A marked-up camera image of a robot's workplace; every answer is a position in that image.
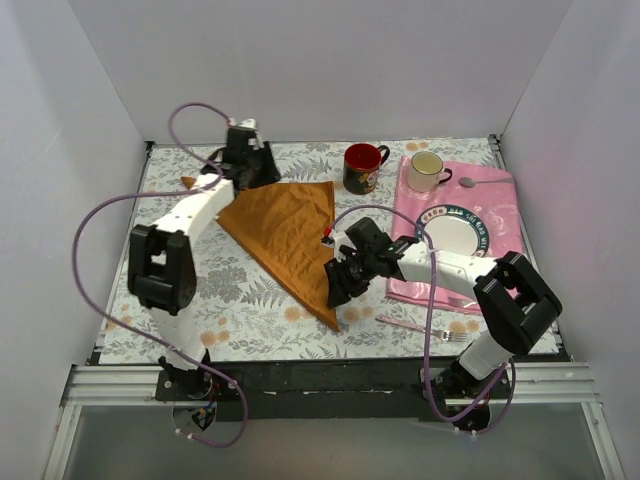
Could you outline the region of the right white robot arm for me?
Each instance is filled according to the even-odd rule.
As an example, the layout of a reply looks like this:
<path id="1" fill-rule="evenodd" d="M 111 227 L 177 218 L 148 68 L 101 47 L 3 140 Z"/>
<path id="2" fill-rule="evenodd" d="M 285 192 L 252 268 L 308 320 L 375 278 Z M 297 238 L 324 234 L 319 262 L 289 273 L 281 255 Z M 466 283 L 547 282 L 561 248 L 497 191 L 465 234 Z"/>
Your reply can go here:
<path id="1" fill-rule="evenodd" d="M 429 381 L 440 395 L 479 395 L 503 364 L 532 350 L 563 310 L 517 252 L 483 258 L 438 250 L 425 239 L 392 239 L 368 217 L 344 232 L 327 229 L 322 242 L 334 251 L 324 265 L 330 309 L 364 294 L 377 277 L 443 287 L 477 302 L 487 330 Z"/>

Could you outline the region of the orange brown cloth napkin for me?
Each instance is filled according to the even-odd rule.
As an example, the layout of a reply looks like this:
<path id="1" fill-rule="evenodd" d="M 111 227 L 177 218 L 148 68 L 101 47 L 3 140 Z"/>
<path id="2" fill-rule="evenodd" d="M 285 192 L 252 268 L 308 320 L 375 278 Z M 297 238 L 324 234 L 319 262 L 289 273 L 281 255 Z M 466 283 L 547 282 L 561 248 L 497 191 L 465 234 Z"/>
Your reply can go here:
<path id="1" fill-rule="evenodd" d="M 333 255 L 321 243 L 334 218 L 332 182 L 242 192 L 196 244 L 198 299 L 278 322 L 316 319 L 337 331 L 324 271 Z"/>

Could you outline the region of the pink handled fork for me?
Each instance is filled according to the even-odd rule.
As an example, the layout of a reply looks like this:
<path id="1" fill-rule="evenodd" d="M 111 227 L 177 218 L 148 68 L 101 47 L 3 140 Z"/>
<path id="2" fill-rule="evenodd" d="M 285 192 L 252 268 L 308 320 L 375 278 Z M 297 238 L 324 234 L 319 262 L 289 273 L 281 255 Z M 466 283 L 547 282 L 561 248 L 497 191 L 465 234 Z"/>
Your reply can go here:
<path id="1" fill-rule="evenodd" d="M 376 320 L 380 323 L 385 323 L 388 325 L 393 325 L 393 326 L 401 327 L 408 330 L 419 331 L 422 333 L 425 333 L 427 331 L 424 325 L 419 325 L 419 324 L 401 320 L 401 319 L 395 319 L 386 315 L 379 315 L 376 317 Z M 466 343 L 468 341 L 467 335 L 465 333 L 432 329 L 429 332 L 429 334 L 432 337 L 442 342 Z"/>

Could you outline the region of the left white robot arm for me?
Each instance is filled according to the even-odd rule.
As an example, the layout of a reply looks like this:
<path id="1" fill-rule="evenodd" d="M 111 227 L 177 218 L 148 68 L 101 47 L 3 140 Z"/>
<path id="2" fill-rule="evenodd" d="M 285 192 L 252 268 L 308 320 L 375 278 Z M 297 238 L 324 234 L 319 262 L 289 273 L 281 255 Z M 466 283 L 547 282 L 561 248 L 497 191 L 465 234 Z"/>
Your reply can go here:
<path id="1" fill-rule="evenodd" d="M 190 307 L 197 290 L 192 246 L 241 191 L 281 179 L 254 119 L 233 121 L 226 145 L 209 159 L 214 165 L 202 169 L 189 194 L 153 224 L 134 226 L 129 240 L 129 292 L 149 310 L 167 344 L 159 364 L 169 381 L 193 400 L 211 392 L 213 377 L 200 367 L 209 355 Z"/>

